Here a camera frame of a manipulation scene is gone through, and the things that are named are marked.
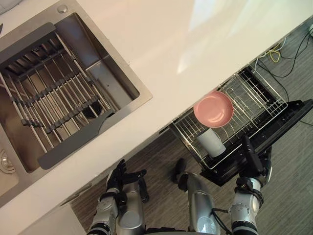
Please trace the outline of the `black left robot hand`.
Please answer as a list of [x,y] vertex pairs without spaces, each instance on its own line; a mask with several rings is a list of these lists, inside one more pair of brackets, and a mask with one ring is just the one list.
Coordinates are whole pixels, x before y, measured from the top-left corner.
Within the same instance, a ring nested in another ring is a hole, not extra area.
[[107,179],[107,191],[109,189],[116,189],[121,191],[124,185],[131,184],[143,179],[147,173],[147,170],[127,173],[126,162],[122,159],[116,168],[109,174]]

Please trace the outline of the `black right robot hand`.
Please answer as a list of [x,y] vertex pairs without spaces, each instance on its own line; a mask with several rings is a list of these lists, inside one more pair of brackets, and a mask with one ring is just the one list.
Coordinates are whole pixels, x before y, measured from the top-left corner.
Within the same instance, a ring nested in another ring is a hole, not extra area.
[[265,185],[271,177],[272,165],[271,165],[271,152],[270,146],[260,155],[255,152],[255,149],[248,136],[242,137],[242,147],[244,157],[246,159],[246,166],[244,170],[240,172],[241,177],[255,178],[260,183]]

